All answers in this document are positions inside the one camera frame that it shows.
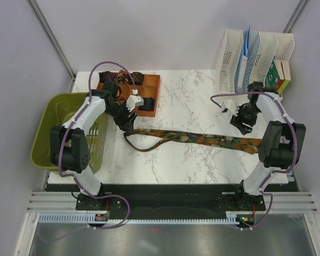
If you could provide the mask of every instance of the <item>olive green plastic basket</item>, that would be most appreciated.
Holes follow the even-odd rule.
[[[51,164],[50,130],[53,126],[62,125],[70,120],[83,104],[86,95],[87,93],[63,93],[48,102],[31,151],[31,161],[36,167],[50,171],[58,170],[56,165]],[[86,136],[90,151],[89,166],[93,173],[101,168],[107,122],[107,115],[100,115]]]

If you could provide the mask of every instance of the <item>table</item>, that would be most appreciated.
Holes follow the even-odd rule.
[[[217,93],[214,70],[148,70],[144,74],[161,76],[157,112],[154,118],[137,117],[134,128],[179,130],[241,137],[239,130],[229,124],[231,114],[222,113],[210,101]],[[87,92],[89,73],[80,71],[73,92]],[[95,89],[98,72],[92,76]],[[245,96],[237,101],[246,102]],[[261,114],[253,132],[247,138],[262,138],[266,122]],[[129,139],[138,148],[148,148],[158,138],[133,135]],[[95,174],[102,183],[240,183],[258,163],[258,155],[197,145],[168,142],[147,153],[128,145],[123,132],[109,117],[101,169]],[[287,176],[278,174],[272,183],[288,183]],[[73,183],[51,173],[48,183]]]

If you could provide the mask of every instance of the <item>camouflage fabric strip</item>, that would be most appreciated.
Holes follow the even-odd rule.
[[[135,147],[127,139],[128,136],[140,134],[163,138],[163,140],[156,143],[154,146],[147,149],[139,149]],[[132,132],[125,132],[124,138],[134,149],[140,152],[149,152],[163,143],[169,141],[182,142],[182,143],[196,143],[207,145],[211,147],[229,148],[247,152],[249,154],[256,154],[258,152],[258,145],[261,143],[261,139],[249,139],[249,138],[238,138],[223,135],[212,135],[212,134],[199,134],[192,132],[181,132],[181,131],[166,131],[166,130],[153,130],[153,129],[135,129]]]

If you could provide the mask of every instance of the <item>gray floor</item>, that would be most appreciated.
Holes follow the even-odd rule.
[[[39,224],[52,239],[80,225]],[[125,225],[112,230],[82,229],[58,242],[35,238],[37,256],[143,255],[298,255],[313,256],[304,218],[270,215],[257,229],[239,231],[221,225]]]

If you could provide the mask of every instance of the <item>brown box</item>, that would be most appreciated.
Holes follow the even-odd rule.
[[[118,84],[119,87],[122,89],[122,93],[118,100],[125,99],[127,100],[129,95],[132,94],[133,85],[131,84]],[[98,82],[97,89],[100,90],[103,88],[103,83]],[[137,85],[137,89],[139,92],[139,95],[143,98],[153,98],[155,100],[154,102],[154,109],[153,111],[145,111],[145,110],[139,110],[138,107],[136,107],[136,113],[138,116],[147,116],[147,117],[155,117],[156,113],[156,106],[158,104],[158,95],[159,95],[159,89],[160,89],[160,75],[146,75],[143,78],[143,84]]]

